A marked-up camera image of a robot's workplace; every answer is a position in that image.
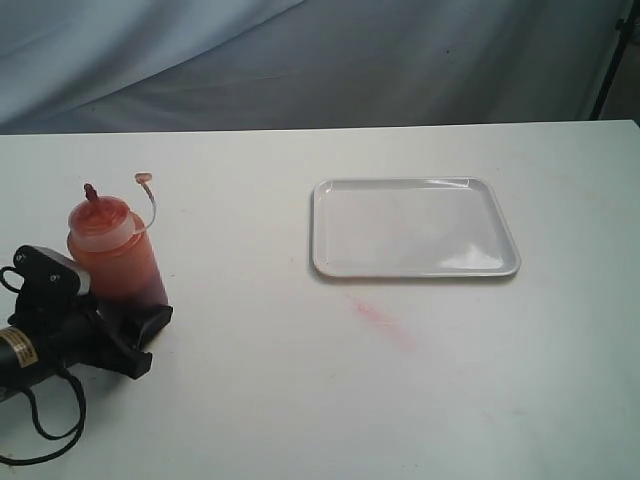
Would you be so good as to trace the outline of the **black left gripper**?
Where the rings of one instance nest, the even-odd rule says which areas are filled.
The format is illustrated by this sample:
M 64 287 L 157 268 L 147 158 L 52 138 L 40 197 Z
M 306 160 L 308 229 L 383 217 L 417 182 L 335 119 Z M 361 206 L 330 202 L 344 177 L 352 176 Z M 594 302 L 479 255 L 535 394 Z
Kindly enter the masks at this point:
M 54 300 L 10 292 L 16 296 L 9 316 L 11 380 L 44 380 L 77 364 L 138 379 L 152 365 L 144 349 L 173 314 L 169 305 L 104 303 L 92 294 Z

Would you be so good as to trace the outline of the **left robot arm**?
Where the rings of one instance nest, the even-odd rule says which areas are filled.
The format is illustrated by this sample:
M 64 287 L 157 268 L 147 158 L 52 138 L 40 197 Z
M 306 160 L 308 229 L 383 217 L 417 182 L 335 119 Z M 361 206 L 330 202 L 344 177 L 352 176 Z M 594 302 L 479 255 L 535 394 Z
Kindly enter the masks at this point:
M 100 309 L 91 294 L 74 298 L 18 294 L 1 330 L 1 387 L 11 396 L 84 365 L 138 379 L 151 369 L 151 341 L 171 321 L 173 308 Z

